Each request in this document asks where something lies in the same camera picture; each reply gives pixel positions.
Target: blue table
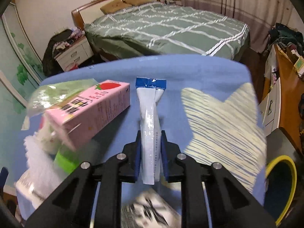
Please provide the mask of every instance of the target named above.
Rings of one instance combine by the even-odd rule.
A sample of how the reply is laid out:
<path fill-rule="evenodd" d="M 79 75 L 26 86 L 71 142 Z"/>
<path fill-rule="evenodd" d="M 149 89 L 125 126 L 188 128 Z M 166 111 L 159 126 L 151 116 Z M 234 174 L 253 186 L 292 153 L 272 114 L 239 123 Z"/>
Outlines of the blue table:
<path fill-rule="evenodd" d="M 131 84 L 131 106 L 99 132 L 96 151 L 103 162 L 133 142 L 139 127 L 136 77 L 167 80 L 158 114 L 168 141 L 197 161 L 222 162 L 262 204 L 264 200 L 266 143 L 262 120 L 248 69 L 237 62 L 200 55 L 145 56 L 97 64 L 45 79 L 41 85 L 94 78 Z M 27 169 L 23 139 L 38 129 L 40 116 L 30 119 L 30 128 L 18 136 L 16 180 Z M 123 184 L 122 202 L 150 188 L 138 181 Z M 180 192 L 159 184 L 159 194 L 180 212 Z M 24 219 L 34 211 L 17 194 Z"/>

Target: white drawer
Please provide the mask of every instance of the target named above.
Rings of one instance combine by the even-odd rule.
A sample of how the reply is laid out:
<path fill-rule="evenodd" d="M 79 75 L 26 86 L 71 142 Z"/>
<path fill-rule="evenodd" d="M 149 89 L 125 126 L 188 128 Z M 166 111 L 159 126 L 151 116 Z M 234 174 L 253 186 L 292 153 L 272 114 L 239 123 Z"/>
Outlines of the white drawer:
<path fill-rule="evenodd" d="M 83 46 L 80 44 L 80 45 L 77 45 L 76 47 L 75 46 L 71 46 L 70 49 L 68 49 L 67 51 L 63 52 L 59 57 L 56 58 L 57 62 L 62 62 L 62 63 L 65 63 L 65 62 L 68 62 L 68 61 L 71 61 L 72 59 L 75 59 L 78 57 L 79 53 L 81 51 L 85 51 L 83 49 Z"/>
<path fill-rule="evenodd" d="M 280 116 L 281 116 L 281 78 L 278 78 L 277 82 L 275 83 L 275 86 L 277 88 L 277 99 L 275 102 L 275 117 L 273 119 L 273 128 L 272 130 L 275 130 L 279 127 L 280 123 Z"/>
<path fill-rule="evenodd" d="M 274 46 L 271 47 L 271 51 L 265 63 L 265 77 L 268 79 L 271 78 L 272 67 L 277 68 L 276 51 Z"/>
<path fill-rule="evenodd" d="M 267 108 L 268 97 L 269 97 L 269 94 L 267 94 L 267 96 L 259 104 L 259 108 L 260 108 L 261 115 L 262 115 L 262 122 L 264 122 L 264 117 L 265 117 L 265 111 L 266 111 L 266 108 Z"/>
<path fill-rule="evenodd" d="M 81 63 L 83 63 L 86 59 L 88 59 L 88 56 L 87 56 L 86 52 L 84 50 L 82 50 L 82 51 L 78 52 L 77 55 L 75 57 L 73 57 L 72 59 L 70 59 L 69 61 L 62 63 L 62 65 L 61 65 L 61 63 L 59 63 L 59 64 L 64 71 L 69 71 L 75 65 L 78 66 Z"/>
<path fill-rule="evenodd" d="M 274 85 L 272 90 L 269 93 L 268 96 L 268 102 L 265 110 L 265 117 L 264 117 L 264 122 L 263 125 L 266 126 L 269 124 L 271 121 L 273 121 L 275 117 L 275 111 L 276 111 L 276 98 L 277 98 L 277 85 Z"/>

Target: wooden desk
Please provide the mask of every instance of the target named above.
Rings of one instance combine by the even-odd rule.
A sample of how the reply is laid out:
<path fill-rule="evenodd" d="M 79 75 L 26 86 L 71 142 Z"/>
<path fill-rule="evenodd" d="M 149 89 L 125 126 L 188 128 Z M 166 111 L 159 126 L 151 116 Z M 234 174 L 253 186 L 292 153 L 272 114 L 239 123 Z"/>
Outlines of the wooden desk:
<path fill-rule="evenodd" d="M 281 79 L 281 112 L 279 128 L 294 146 L 299 154 L 302 154 L 299 136 L 299 125 L 302 122 L 298 104 L 304 93 L 304 82 L 300 80 L 293 70 L 292 62 L 279 51 L 275 45 L 276 60 Z"/>

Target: white packet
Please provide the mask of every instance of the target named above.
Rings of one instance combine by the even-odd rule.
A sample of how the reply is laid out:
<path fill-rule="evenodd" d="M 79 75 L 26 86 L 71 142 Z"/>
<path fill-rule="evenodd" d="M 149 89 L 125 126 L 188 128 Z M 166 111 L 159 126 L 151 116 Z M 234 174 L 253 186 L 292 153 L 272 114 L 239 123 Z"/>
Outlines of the white packet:
<path fill-rule="evenodd" d="M 166 89 L 166 80 L 136 78 L 140 104 L 141 175 L 144 184 L 160 180 L 161 126 L 156 105 Z"/>

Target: patterned cloth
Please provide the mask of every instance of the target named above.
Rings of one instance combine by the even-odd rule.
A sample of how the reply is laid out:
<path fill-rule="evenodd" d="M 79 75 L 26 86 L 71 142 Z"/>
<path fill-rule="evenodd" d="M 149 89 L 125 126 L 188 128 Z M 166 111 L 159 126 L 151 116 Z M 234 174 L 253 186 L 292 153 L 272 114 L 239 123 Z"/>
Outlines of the patterned cloth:
<path fill-rule="evenodd" d="M 153 2 L 102 16 L 86 24 L 85 32 L 97 48 L 118 58 L 196 53 L 233 59 L 249 29 L 210 11 Z"/>

